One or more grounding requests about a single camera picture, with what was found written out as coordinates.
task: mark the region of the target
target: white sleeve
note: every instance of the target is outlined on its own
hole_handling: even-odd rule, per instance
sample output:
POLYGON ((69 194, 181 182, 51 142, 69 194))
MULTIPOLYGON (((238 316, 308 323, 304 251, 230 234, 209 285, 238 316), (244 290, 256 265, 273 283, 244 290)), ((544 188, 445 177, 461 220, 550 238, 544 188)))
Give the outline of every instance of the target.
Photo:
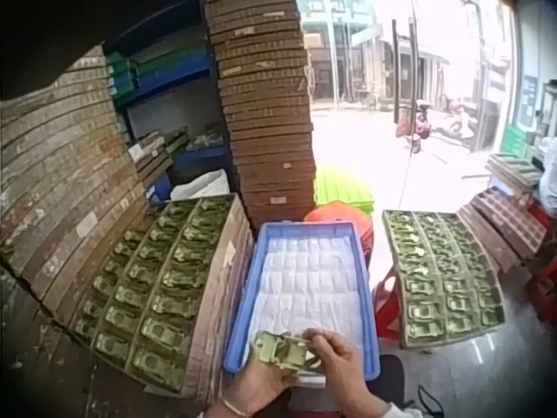
POLYGON ((391 404, 391 407, 381 418, 423 418, 423 414, 418 409, 405 409, 401 411, 391 404))

